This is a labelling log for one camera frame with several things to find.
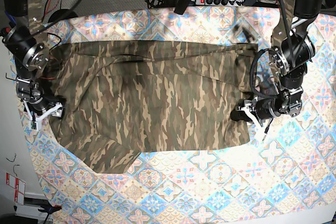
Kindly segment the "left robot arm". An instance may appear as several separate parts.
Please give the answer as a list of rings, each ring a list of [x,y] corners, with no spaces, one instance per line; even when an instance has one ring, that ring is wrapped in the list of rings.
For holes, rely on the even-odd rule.
[[[249,73],[253,93],[241,100],[231,112],[234,121],[255,124],[256,139],[264,140],[274,118],[283,114],[297,116],[302,108],[302,83],[307,63],[316,54],[308,36],[308,26],[320,13],[323,0],[277,0],[280,19],[271,35],[271,46],[255,55]],[[265,94],[256,89],[257,63],[264,54],[269,65],[277,94]]]

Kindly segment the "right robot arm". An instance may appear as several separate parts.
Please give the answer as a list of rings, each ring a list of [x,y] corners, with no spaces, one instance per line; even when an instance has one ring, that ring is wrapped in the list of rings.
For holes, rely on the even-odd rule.
[[[11,17],[1,30],[2,42],[14,57],[16,93],[28,114],[29,128],[39,131],[48,116],[61,117],[65,102],[54,95],[42,77],[51,62],[48,35],[43,31],[43,0],[4,0]]]

